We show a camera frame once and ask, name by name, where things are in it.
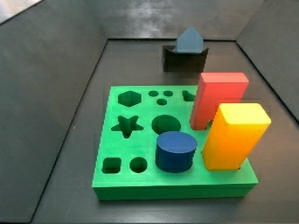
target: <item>red rectangular block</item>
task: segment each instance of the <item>red rectangular block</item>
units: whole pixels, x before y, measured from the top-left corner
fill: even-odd
[[[248,86],[242,73],[201,73],[190,112],[190,128],[204,130],[220,103],[240,102]]]

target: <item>circular hole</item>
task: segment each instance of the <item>circular hole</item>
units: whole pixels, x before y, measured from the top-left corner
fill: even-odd
[[[158,115],[152,121],[153,132],[160,135],[166,131],[178,131],[181,124],[170,115]]]
[[[158,105],[165,105],[166,104],[166,100],[165,99],[158,99],[157,101],[156,101],[156,103],[158,104]]]
[[[162,91],[162,95],[164,96],[172,96],[173,95],[173,92],[166,90],[166,91]]]
[[[132,172],[136,172],[136,173],[144,172],[145,168],[146,168],[145,159],[142,157],[134,157],[130,160],[129,168],[130,168]]]
[[[152,96],[152,97],[154,97],[154,96],[158,95],[158,93],[157,93],[156,91],[149,91],[149,92],[148,92],[148,95]]]

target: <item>small round hole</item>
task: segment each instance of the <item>small round hole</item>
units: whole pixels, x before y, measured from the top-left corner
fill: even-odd
[[[158,99],[157,101],[156,101],[156,103],[158,104],[158,105],[165,105],[166,104],[166,100],[165,99]]]
[[[148,95],[152,96],[152,97],[154,97],[154,96],[158,95],[158,93],[157,93],[156,91],[149,91],[149,92],[148,92]]]
[[[162,95],[164,96],[173,96],[173,92],[172,91],[169,91],[169,90],[166,90],[166,91],[162,91]]]
[[[145,168],[146,168],[145,159],[142,157],[134,157],[130,160],[129,168],[130,168],[132,172],[136,172],[136,173],[144,172]]]

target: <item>gray wall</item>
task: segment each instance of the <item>gray wall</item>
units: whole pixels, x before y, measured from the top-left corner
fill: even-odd
[[[266,0],[237,44],[299,120],[297,40],[299,1]]]
[[[0,221],[33,215],[106,42],[93,3],[46,0],[0,26]]]
[[[101,0],[94,12],[114,39],[176,39],[193,26],[204,39],[236,40],[264,0]]]

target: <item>green shape sorter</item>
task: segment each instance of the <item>green shape sorter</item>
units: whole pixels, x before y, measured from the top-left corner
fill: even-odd
[[[248,160],[237,171],[208,171],[201,148],[210,126],[192,130],[196,86],[112,87],[97,150],[92,188],[98,200],[153,200],[245,196],[257,184]],[[156,138],[178,130],[197,140],[188,171],[154,165]]]

